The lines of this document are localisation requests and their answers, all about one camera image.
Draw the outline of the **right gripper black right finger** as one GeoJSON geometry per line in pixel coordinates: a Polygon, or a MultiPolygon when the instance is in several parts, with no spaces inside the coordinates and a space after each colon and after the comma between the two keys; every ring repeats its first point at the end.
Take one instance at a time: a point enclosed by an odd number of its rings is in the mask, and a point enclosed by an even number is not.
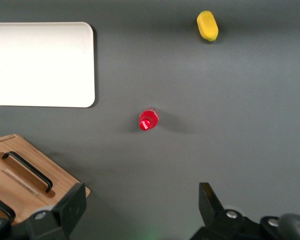
{"type": "Polygon", "coordinates": [[[199,184],[198,207],[204,226],[192,240],[259,240],[260,225],[234,209],[224,208],[211,185],[199,184]]]}

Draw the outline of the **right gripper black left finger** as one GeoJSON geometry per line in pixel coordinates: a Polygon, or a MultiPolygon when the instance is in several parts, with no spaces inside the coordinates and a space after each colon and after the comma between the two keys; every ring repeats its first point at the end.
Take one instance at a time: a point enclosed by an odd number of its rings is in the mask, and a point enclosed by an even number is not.
{"type": "Polygon", "coordinates": [[[68,240],[86,208],[86,186],[76,183],[52,209],[37,211],[26,220],[27,238],[68,240]]]}

